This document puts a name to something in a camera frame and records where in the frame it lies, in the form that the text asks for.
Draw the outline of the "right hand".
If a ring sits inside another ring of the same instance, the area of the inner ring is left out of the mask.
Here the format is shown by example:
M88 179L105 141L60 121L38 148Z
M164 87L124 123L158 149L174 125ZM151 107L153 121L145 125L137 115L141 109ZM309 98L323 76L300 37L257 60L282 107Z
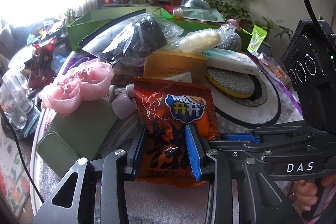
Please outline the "right hand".
M330 185L333 186L323 207L323 209L326 209L326 207L331 202L331 199L335 195L335 174L332 176L322 178L321 185L324 187ZM310 211L311 207L315 205L318 201L317 197L318 187L313 182L307 182L304 180L295 181L294 192L296 197L295 203L302 211Z

